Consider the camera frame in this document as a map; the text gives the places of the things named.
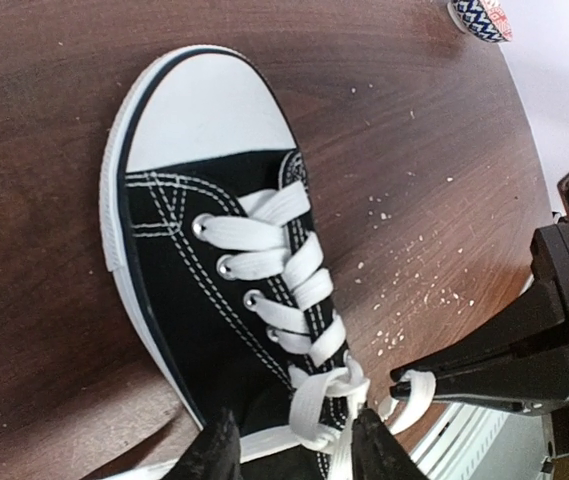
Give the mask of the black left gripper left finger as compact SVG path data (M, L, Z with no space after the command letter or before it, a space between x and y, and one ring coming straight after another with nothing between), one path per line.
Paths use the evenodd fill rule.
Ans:
M164 480L239 480L240 434L231 410L223 408L163 476Z

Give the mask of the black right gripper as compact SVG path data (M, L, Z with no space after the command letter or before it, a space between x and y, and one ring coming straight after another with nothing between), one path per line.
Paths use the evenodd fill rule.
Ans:
M391 393L414 391L405 376L430 373L433 400L508 413L551 415L551 443L569 458L569 173L557 185L565 214L535 231L536 281L479 328L390 372Z

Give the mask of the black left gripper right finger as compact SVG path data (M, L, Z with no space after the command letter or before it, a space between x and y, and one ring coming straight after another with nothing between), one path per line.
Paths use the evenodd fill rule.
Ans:
M363 409L352 426L354 480L427 480L377 413Z

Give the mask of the white shoelace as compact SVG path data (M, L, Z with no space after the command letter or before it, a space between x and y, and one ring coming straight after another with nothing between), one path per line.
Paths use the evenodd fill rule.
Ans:
M279 190L263 190L243 198L247 216L201 214L192 222L194 235L226 251L219 274L227 279L257 281L278 276L293 295L291 306L269 300L256 289L245 293L244 306L256 313L280 347L306 355L317 367L341 350L346 330L339 315L317 337L311 335L305 314L333 292L323 267L323 252L314 233L302 245L290 241L287 226L307 214L311 204L302 182ZM330 457L331 479L353 478L353 424L364 407L370 386L360 364L346 355L344 364L310 375L289 369L293 395L287 425L250 434L241 440L241 458L253 461L303 446Z

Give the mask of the black white canvas sneaker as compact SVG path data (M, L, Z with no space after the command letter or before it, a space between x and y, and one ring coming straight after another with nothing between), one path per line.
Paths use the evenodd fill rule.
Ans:
M310 201L302 153L272 89L243 55L215 45L182 47L151 63L120 106L103 155L103 250L130 321L194 422L204 427L227 408L240 442L287 425L290 367L325 373L351 353L345 339L317 367L283 350L243 304L256 289L293 305L282 279L222 277L226 251L197 238L192 222L201 214L245 217L244 197L296 181ZM312 205L287 231L296 246L317 235ZM331 294L305 314L311 335L334 315ZM303 446L241 463L246 479L331 479L329 455Z

